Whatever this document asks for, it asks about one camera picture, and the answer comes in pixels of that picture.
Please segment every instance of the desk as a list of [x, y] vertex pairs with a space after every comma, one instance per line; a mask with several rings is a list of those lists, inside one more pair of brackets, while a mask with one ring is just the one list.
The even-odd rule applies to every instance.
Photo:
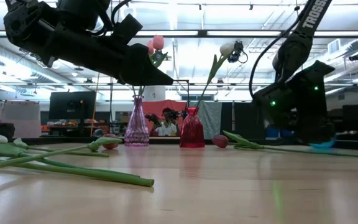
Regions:
[[54, 159], [154, 178], [154, 188], [1, 169], [0, 224], [358, 223], [358, 158], [175, 145], [107, 152]]

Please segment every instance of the green stem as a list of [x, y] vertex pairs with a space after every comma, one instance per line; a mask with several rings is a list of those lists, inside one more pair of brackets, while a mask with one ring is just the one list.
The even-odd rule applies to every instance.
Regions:
[[[29, 157], [31, 155], [26, 154], [26, 153], [21, 153], [20, 156], [21, 157]], [[59, 167], [66, 167], [66, 168], [76, 168], [76, 169], [85, 169], [85, 170], [107, 172], [107, 173], [111, 173], [111, 174], [123, 174], [123, 175], [131, 175], [131, 176], [135, 176], [135, 177], [140, 177], [138, 175], [125, 174], [125, 173], [122, 173], [122, 172], [116, 172], [116, 171], [112, 171], [112, 170], [90, 169], [90, 168], [85, 168], [85, 167], [79, 167], [79, 166], [74, 166], [74, 165], [67, 164], [67, 163], [64, 163], [64, 162], [53, 161], [53, 160], [50, 160], [50, 159], [37, 159], [36, 161], [42, 162], [44, 164], [52, 165], [52, 166], [59, 166]]]
[[297, 152], [297, 153], [305, 153], [305, 154], [358, 157], [357, 154], [345, 154], [345, 153], [338, 153], [338, 152], [302, 151], [302, 150], [294, 150], [294, 149], [279, 149], [274, 147], [265, 147], [265, 149], [271, 149], [271, 150], [283, 151], [283, 152]]
[[201, 100], [203, 99], [205, 90], [206, 90], [206, 88], [208, 87], [208, 85], [209, 85], [209, 83], [207, 82], [207, 84], [205, 85], [205, 88], [204, 88], [204, 90], [203, 90], [203, 93], [201, 94], [201, 97], [200, 97], [200, 99], [199, 99], [198, 102], [197, 102], [196, 107], [198, 107], [198, 106], [200, 105], [200, 102], [201, 102]]
[[20, 164], [20, 163], [24, 163], [24, 162], [31, 162], [37, 159], [43, 159], [45, 157], [50, 157], [50, 156], [56, 156], [59, 154], [64, 154], [64, 153], [68, 153], [68, 152], [72, 152], [72, 151], [78, 151], [80, 149], [85, 149], [87, 148], [88, 145], [85, 146], [79, 146], [79, 147], [74, 147], [71, 149], [62, 149], [62, 150], [58, 150], [58, 151], [54, 151], [54, 152], [47, 152], [47, 153], [43, 153], [43, 154], [39, 154], [36, 156], [31, 156], [31, 157], [23, 157], [23, 158], [17, 158], [17, 159], [9, 159], [6, 161], [1, 161], [0, 162], [0, 168], [2, 167], [6, 167], [6, 166], [12, 166], [14, 164]]
[[14, 164], [14, 167], [33, 169], [33, 170], [41, 170], [48, 172], [57, 172], [61, 174], [73, 174], [73, 175], [82, 175], [86, 177], [97, 178], [101, 180], [107, 180], [112, 182], [120, 182], [125, 184], [134, 184], [145, 187], [152, 187], [154, 184], [153, 179], [143, 179], [140, 177], [134, 177], [123, 174], [110, 174], [107, 172], [100, 172], [94, 170], [84, 170], [84, 169], [76, 169], [76, 168], [66, 168], [66, 167], [55, 167], [55, 166], [43, 166], [37, 164]]
[[[38, 147], [28, 147], [27, 149], [43, 151], [43, 152], [55, 152], [54, 149], [42, 149]], [[98, 153], [98, 152], [68, 152], [67, 154], [77, 155], [77, 156], [100, 156], [100, 157], [109, 157], [107, 153]]]

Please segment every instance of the pink glass vase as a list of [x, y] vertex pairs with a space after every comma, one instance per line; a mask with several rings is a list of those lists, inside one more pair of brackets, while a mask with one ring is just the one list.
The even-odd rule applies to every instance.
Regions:
[[134, 96], [134, 109], [124, 138], [125, 146], [144, 147], [149, 145], [149, 129], [143, 114], [143, 96]]
[[187, 108], [187, 113], [181, 128], [180, 147], [203, 148], [205, 147], [204, 130], [197, 115], [198, 108]]

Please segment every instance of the computer monitor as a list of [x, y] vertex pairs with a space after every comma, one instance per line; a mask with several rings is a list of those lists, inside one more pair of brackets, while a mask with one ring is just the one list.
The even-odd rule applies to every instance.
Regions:
[[95, 91], [54, 92], [50, 95], [49, 119], [92, 118], [96, 99]]

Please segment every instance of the window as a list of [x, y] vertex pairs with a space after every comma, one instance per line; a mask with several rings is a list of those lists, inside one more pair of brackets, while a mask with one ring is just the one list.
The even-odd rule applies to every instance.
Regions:
[[[200, 100], [201, 94], [200, 95], [189, 95], [189, 98], [187, 97], [187, 94], [184, 94], [181, 96], [181, 100], [186, 100], [189, 99], [190, 101], [198, 101]], [[214, 101], [214, 94], [204, 94], [203, 96], [203, 100], [204, 101]]]

